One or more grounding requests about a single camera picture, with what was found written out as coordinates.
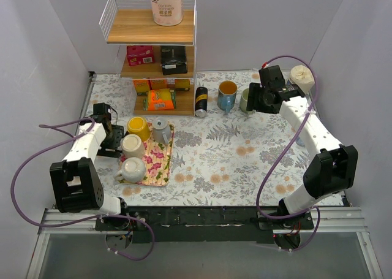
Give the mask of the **blue butterfly ceramic mug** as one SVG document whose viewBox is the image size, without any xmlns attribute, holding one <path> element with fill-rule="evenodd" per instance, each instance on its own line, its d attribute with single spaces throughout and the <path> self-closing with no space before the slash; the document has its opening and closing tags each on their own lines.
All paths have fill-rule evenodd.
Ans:
<svg viewBox="0 0 392 279">
<path fill-rule="evenodd" d="M 228 114 L 235 105 L 238 87 L 232 81 L 224 81 L 218 87 L 217 106 Z"/>
</svg>

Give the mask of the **cream ceramic mug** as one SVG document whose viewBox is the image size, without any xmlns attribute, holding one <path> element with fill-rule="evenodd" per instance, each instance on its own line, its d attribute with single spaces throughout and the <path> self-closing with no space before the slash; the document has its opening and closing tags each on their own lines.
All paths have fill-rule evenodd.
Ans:
<svg viewBox="0 0 392 279">
<path fill-rule="evenodd" d="M 142 159 L 145 155 L 145 147 L 141 138 L 135 134 L 126 135 L 121 140 L 122 153 L 126 159 L 139 158 Z"/>
</svg>

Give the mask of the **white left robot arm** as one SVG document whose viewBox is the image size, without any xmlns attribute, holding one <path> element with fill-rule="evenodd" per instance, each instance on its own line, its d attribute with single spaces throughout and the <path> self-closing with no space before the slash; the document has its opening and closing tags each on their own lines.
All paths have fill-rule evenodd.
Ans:
<svg viewBox="0 0 392 279">
<path fill-rule="evenodd" d="M 104 193 L 104 187 L 94 166 L 97 156 L 119 158 L 124 127 L 112 124 L 109 104 L 93 105 L 92 115 L 81 121 L 79 138 L 60 162 L 50 167 L 50 177 L 58 210 L 62 213 L 97 212 L 110 214 L 110 224 L 123 230 L 130 224 L 124 211 L 126 203 L 120 197 Z"/>
</svg>

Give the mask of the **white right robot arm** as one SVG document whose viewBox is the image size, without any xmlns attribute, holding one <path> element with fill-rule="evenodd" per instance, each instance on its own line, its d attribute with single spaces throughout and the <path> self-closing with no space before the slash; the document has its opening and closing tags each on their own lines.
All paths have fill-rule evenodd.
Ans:
<svg viewBox="0 0 392 279">
<path fill-rule="evenodd" d="M 259 70 L 260 83 L 249 85 L 247 110 L 280 114 L 296 131 L 312 161 L 303 175 L 303 184 L 279 201 L 272 219 L 284 228 L 294 227 L 300 215 L 317 202 L 353 186 L 358 151 L 341 144 L 324 127 L 306 95 L 296 85 L 286 85 L 279 66 Z"/>
</svg>

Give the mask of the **grey-blue mug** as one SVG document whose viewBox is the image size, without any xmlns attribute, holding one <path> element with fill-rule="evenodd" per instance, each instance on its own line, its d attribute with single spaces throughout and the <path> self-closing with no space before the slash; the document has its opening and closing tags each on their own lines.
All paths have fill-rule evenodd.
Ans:
<svg viewBox="0 0 392 279">
<path fill-rule="evenodd" d="M 172 131 L 168 120 L 158 117 L 152 122 L 154 140 L 163 145 L 168 145 L 172 137 Z"/>
</svg>

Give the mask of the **light green mug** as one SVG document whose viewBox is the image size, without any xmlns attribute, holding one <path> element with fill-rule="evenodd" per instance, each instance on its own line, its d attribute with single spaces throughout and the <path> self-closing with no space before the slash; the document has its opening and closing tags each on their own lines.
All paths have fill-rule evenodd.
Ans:
<svg viewBox="0 0 392 279">
<path fill-rule="evenodd" d="M 240 103 L 239 103 L 239 107 L 241 109 L 242 112 L 251 115 L 253 114 L 253 111 L 248 111 L 247 110 L 247 100 L 248 100 L 248 96 L 249 96 L 249 88 L 246 88 L 245 90 L 243 90 L 243 92 L 241 93 L 241 99 L 240 99 Z"/>
</svg>

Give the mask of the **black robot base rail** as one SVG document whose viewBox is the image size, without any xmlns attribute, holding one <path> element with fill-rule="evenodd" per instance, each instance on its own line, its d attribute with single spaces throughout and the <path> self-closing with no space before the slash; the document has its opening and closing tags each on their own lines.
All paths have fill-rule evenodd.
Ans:
<svg viewBox="0 0 392 279">
<path fill-rule="evenodd" d="M 150 233 L 157 242 L 255 242 L 273 244 L 274 231 L 290 233 L 299 245 L 300 230 L 315 223 L 306 213 L 287 220 L 267 219 L 254 206 L 128 206 L 122 212 L 132 221 L 97 219 L 95 229 L 129 232 L 133 243 L 148 243 Z"/>
</svg>

